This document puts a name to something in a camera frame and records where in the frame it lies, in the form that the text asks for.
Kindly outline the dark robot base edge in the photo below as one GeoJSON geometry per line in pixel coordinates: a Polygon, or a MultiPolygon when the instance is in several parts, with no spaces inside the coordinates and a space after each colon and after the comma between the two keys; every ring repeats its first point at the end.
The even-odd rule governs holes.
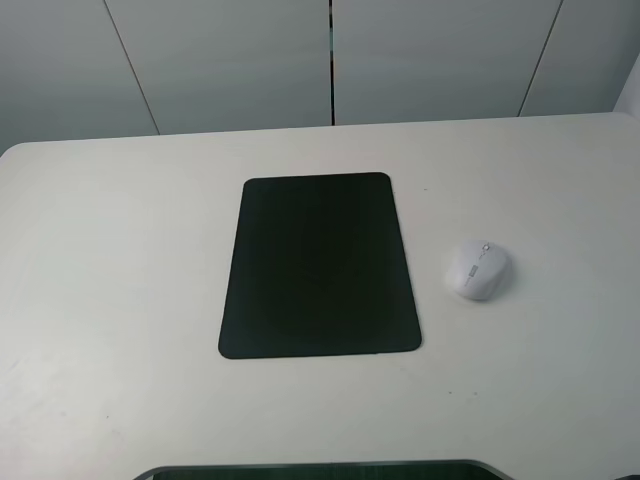
{"type": "Polygon", "coordinates": [[[506,479],[475,460],[163,466],[140,479],[506,479]]]}

